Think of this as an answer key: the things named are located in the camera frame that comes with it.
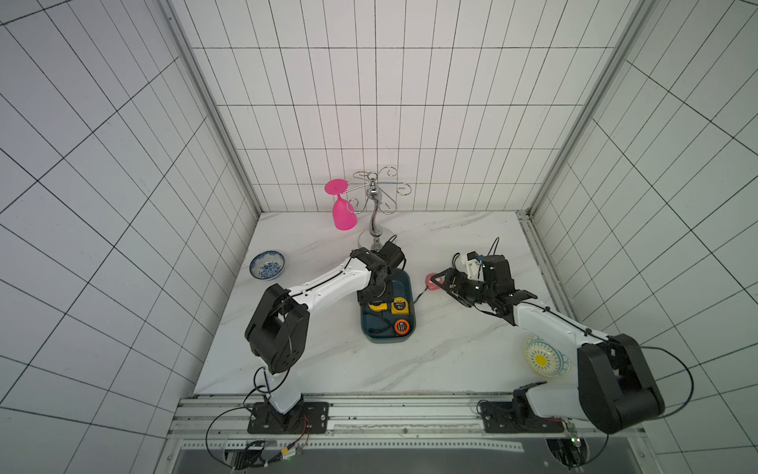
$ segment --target red wire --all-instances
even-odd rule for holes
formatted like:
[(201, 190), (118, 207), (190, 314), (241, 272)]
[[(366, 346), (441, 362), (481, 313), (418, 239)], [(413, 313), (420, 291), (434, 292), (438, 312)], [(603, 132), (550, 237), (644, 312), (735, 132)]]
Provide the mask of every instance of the red wire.
[[(303, 419), (305, 419), (305, 426), (308, 426), (308, 425), (310, 425), (310, 424), (311, 424), (311, 421), (308, 419), (308, 417), (307, 417), (307, 416), (303, 416)], [(307, 437), (307, 438), (305, 438), (305, 443), (303, 444), (303, 446), (302, 446), (302, 447), (306, 447), (306, 446), (308, 446), (308, 441), (309, 441), (310, 439), (311, 439), (311, 430), (308, 430), (308, 437)]]

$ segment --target white tiled wall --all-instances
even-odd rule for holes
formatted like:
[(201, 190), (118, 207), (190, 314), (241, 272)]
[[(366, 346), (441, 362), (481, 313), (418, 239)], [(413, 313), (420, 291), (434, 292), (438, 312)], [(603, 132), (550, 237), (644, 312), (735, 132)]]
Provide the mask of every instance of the white tiled wall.
[(151, 0), (0, 21), (0, 470), (152, 472), (252, 202)]
[(271, 211), (327, 211), (325, 183), (387, 165), (403, 210), (526, 209), (636, 5), (171, 3)]
[[(758, 5), (664, 0), (537, 210), (577, 316), (665, 347), (666, 472), (758, 463)], [(648, 354), (667, 404), (689, 378)]]

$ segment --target pink object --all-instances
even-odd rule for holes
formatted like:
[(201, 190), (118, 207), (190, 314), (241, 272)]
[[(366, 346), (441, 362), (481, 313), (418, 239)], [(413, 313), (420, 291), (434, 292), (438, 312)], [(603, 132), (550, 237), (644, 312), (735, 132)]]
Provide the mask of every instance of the pink object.
[(349, 231), (358, 224), (358, 216), (353, 214), (356, 210), (352, 204), (342, 199), (341, 193), (347, 191), (349, 184), (345, 180), (331, 180), (324, 187), (327, 194), (337, 197), (337, 201), (332, 208), (332, 218), (334, 227), (341, 231)]
[(348, 186), (349, 184), (345, 180), (331, 180), (327, 183), (326, 186), (324, 186), (324, 190), (327, 192), (327, 194), (338, 196), (347, 191)]
[[(429, 289), (430, 289), (430, 290), (432, 290), (432, 291), (434, 291), (434, 290), (439, 290), (439, 289), (440, 289), (440, 287), (439, 287), (439, 286), (437, 286), (437, 284), (435, 284), (435, 283), (432, 281), (432, 279), (431, 279), (431, 278), (432, 278), (433, 276), (435, 276), (435, 275), (436, 275), (436, 273), (430, 273), (430, 274), (429, 274), (429, 275), (427, 275), (427, 277), (426, 277), (426, 281), (427, 281), (427, 288), (429, 288)], [(444, 277), (440, 277), (440, 281), (445, 281), (445, 278), (444, 278)]]

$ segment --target blue tray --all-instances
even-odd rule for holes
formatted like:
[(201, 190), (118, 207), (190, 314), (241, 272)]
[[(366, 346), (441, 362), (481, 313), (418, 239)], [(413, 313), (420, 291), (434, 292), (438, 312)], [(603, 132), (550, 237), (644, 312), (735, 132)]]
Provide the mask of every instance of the blue tray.
[[(407, 315), (394, 315), (390, 309), (377, 313), (369, 308), (367, 304), (361, 305), (361, 329), (363, 330), (363, 334), (366, 334), (366, 337), (368, 337), (371, 342), (380, 344), (405, 341), (411, 337), (411, 334), (413, 334), (413, 331), (416, 329), (416, 315), (413, 308), (411, 279), (403, 270), (397, 269), (392, 272), (389, 281), (392, 282), (394, 296), (403, 297), (408, 301), (409, 313)], [(382, 315), (392, 325), (387, 326), (387, 323), (382, 318), (376, 316), (377, 314)], [(408, 334), (401, 336), (394, 331), (393, 327), (398, 319), (405, 319), (410, 324), (411, 329), (408, 331)]]

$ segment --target blue and white bowl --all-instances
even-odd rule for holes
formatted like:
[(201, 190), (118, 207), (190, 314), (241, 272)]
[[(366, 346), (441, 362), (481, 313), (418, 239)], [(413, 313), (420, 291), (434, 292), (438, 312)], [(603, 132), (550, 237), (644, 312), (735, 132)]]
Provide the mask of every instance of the blue and white bowl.
[(272, 280), (284, 268), (284, 255), (276, 250), (259, 253), (250, 262), (250, 274), (259, 280)]

